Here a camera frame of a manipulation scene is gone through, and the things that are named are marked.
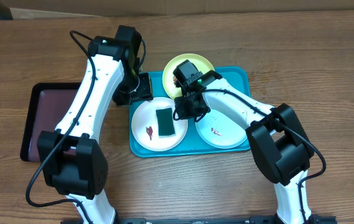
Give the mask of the green and white sponge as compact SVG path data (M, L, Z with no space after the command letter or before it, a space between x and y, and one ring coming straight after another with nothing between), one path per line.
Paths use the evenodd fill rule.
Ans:
M156 110L158 135L160 137L172 136L175 134L172 108Z

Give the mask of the white plate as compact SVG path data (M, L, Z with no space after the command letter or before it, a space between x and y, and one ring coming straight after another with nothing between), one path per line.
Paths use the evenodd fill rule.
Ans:
M172 108L172 112L174 112L174 101L166 97L156 97L140 104L131 118L131 131L134 140L150 151L162 152L176 147L182 142L188 130L187 120L173 120L175 134L160 137L156 110L164 108Z

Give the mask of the yellow-green plate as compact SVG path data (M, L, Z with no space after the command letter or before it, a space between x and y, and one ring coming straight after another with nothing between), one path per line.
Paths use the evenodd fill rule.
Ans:
M163 70L162 84L165 92L172 99L182 96L181 88L177 88L175 85L173 71L179 64L186 60L192 62L198 71L202 73L207 73L208 71L215 69L205 57L197 54L182 54L171 59Z

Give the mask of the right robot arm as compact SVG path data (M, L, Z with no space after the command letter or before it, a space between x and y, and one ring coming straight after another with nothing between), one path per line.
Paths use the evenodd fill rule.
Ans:
M234 89L214 70L202 73L189 60L173 71L182 94L175 98L173 119L202 120L217 110L246 132L254 161L275 186L281 223L308 223L305 181L315 149L294 110L260 103Z

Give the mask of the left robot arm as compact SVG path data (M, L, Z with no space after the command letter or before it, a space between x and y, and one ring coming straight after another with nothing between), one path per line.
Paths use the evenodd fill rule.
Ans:
M39 174L61 200L43 207L71 202L81 223L119 223L116 210L105 193L108 161L98 144L100 131L112 100L118 106L153 99L148 73L139 70L144 58L141 34L129 26L119 26L115 37L96 36L82 51L87 67L77 94L54 131L42 131L37 140L40 166L31 178L26 200L33 207L30 191Z

